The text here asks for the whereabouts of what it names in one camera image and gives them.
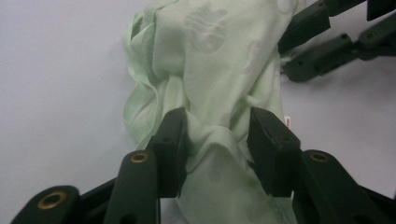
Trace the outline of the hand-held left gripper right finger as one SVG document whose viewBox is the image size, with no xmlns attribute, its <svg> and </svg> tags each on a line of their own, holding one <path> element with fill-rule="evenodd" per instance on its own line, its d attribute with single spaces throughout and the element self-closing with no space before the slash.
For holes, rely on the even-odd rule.
<svg viewBox="0 0 396 224">
<path fill-rule="evenodd" d="M 247 146 L 253 170 L 266 194 L 289 197 L 293 188 L 293 169 L 300 157 L 300 140 L 271 111 L 252 107 Z"/>
</svg>

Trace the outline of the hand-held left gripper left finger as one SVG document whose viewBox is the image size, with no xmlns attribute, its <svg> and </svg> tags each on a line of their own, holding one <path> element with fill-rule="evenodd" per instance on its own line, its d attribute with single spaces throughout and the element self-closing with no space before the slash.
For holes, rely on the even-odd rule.
<svg viewBox="0 0 396 224">
<path fill-rule="evenodd" d="M 184 107 L 168 111 L 148 143 L 156 156 L 161 198 L 181 195 L 187 178 L 187 115 Z"/>
</svg>

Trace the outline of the light green baby shirt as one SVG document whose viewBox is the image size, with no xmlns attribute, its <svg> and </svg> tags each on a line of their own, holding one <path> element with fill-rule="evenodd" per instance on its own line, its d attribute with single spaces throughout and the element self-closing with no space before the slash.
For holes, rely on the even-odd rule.
<svg viewBox="0 0 396 224">
<path fill-rule="evenodd" d="M 135 87 L 123 119 L 139 147 L 184 108 L 187 178 L 177 205 L 189 224 L 296 224 L 250 167 L 250 111 L 280 115 L 278 41 L 306 0 L 156 0 L 123 41 Z"/>
</svg>

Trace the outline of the white table cover sheet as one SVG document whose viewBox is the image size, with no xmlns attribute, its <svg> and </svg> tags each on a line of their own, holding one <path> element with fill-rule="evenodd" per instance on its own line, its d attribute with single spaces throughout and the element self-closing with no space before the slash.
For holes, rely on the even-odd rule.
<svg viewBox="0 0 396 224">
<path fill-rule="evenodd" d="M 87 191 L 134 149 L 122 108 L 134 83 L 121 37 L 151 0 L 0 0 L 0 224 L 38 192 Z M 292 131 L 368 189 L 396 195 L 396 59 L 284 80 Z"/>
</svg>

